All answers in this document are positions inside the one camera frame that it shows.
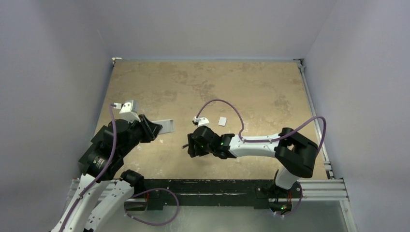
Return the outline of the white battery cover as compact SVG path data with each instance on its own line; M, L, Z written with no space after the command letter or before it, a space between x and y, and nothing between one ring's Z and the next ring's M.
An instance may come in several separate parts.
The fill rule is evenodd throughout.
M226 123L227 123L227 118L221 116L221 117L219 118L218 125L224 127L224 126L226 126Z

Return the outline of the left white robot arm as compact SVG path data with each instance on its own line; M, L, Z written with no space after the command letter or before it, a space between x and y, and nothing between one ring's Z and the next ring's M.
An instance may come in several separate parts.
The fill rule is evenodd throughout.
M144 115L129 122L112 120L101 127L79 162L83 173L66 211L52 229L54 232L97 232L129 197L140 197L144 177L131 170L115 179L124 157L140 143L150 143L163 126Z

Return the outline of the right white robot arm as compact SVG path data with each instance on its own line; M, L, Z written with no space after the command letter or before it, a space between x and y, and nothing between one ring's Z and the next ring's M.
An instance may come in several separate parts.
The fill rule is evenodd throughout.
M291 128L267 136L218 135L207 126L199 126L187 135L188 154L194 158L212 154L220 159L245 156L276 158L282 165L271 184L279 197L288 193L300 178L313 176L319 146Z

